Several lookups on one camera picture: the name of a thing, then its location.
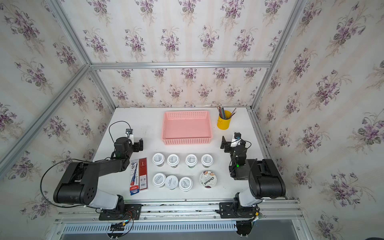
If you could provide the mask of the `pink plastic basket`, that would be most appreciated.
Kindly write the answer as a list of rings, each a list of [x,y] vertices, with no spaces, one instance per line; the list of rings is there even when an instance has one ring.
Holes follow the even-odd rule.
[[[162,141],[165,145],[202,145],[212,140],[208,111],[170,111],[164,113]]]

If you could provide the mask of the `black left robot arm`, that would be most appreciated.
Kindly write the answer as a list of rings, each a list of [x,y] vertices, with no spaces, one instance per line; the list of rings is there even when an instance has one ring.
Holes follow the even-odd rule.
[[[99,177],[125,171],[132,154],[144,149],[144,141],[140,139],[133,143],[129,138],[121,137],[114,145],[115,150],[110,160],[70,163],[54,191],[54,202],[124,213],[124,198],[99,190]]]

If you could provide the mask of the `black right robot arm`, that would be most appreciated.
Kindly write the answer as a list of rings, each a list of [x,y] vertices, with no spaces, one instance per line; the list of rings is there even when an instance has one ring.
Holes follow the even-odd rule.
[[[242,210],[256,206],[264,198],[276,199],[286,195],[286,185],[271,159],[247,158],[247,141],[241,138],[240,133],[235,133],[235,138],[227,141],[222,137],[220,148],[229,153],[230,177],[237,181],[247,181],[248,189],[236,193],[234,209]]]

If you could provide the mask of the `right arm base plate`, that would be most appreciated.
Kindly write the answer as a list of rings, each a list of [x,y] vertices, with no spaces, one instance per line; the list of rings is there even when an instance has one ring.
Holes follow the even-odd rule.
[[[234,202],[219,203],[219,209],[217,210],[221,219],[251,219],[256,217],[259,212],[260,208],[257,205],[242,207]]]

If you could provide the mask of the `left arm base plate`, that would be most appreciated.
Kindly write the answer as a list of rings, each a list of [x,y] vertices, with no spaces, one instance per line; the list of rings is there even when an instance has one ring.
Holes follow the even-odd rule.
[[[125,204],[123,209],[101,210],[99,221],[123,221],[123,220],[138,220],[140,218],[141,204]]]

